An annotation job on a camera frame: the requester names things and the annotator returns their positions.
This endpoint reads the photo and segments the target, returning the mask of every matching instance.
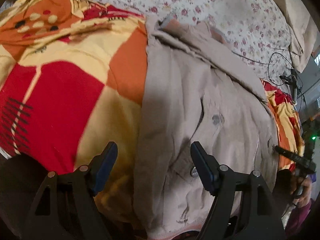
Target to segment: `beige garment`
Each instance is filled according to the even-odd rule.
[[[149,239],[172,239],[200,230],[213,202],[199,177],[190,176],[191,143],[200,141],[234,171],[260,170],[272,189],[277,133],[259,78],[211,38],[208,25],[165,19],[159,26],[156,17],[148,17],[146,28],[148,69],[133,206]],[[233,213],[239,204],[236,194]]]
[[[289,51],[293,67],[300,73],[306,67],[318,28],[301,0],[274,0],[289,25],[291,43]]]

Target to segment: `silver button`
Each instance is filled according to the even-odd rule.
[[[55,173],[54,171],[50,171],[50,172],[48,173],[48,177],[49,177],[49,178],[53,178],[55,175],[56,175],[56,173]]]
[[[193,177],[193,178],[195,178],[195,177],[198,177],[198,176],[199,176],[199,174],[198,174],[198,171],[197,171],[196,167],[193,167],[193,168],[191,169],[191,171],[190,171],[190,175],[191,175],[191,177]]]
[[[220,165],[220,170],[227,171],[229,168],[227,165]]]
[[[253,175],[259,177],[261,175],[260,171],[253,171]]]
[[[80,168],[79,168],[80,171],[87,171],[88,170],[88,166],[87,165],[82,165]]]
[[[215,114],[213,117],[212,117],[212,122],[214,125],[218,125],[220,123],[220,117]]]

